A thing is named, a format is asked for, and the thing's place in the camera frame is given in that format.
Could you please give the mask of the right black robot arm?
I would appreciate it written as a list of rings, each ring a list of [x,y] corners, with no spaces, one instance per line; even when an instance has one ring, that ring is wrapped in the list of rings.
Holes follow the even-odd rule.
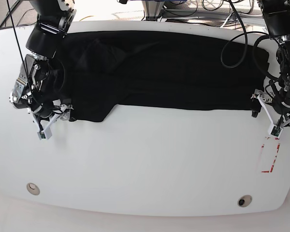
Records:
[[[49,120],[63,113],[54,101],[63,83],[63,68],[53,61],[75,16],[73,5],[64,0],[32,0],[37,22],[22,58],[20,74],[9,97],[16,109],[28,109],[38,119]]]

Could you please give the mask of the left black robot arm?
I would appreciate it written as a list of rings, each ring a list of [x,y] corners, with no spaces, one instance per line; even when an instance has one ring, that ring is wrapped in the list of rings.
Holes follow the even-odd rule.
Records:
[[[283,116],[290,116],[290,0],[258,1],[268,34],[259,37],[253,45],[253,60],[258,69],[269,78],[264,88],[272,89],[270,98],[272,107]],[[276,60],[280,67],[279,77],[274,77],[264,70],[257,59],[257,48],[261,41],[272,39],[278,43]]]

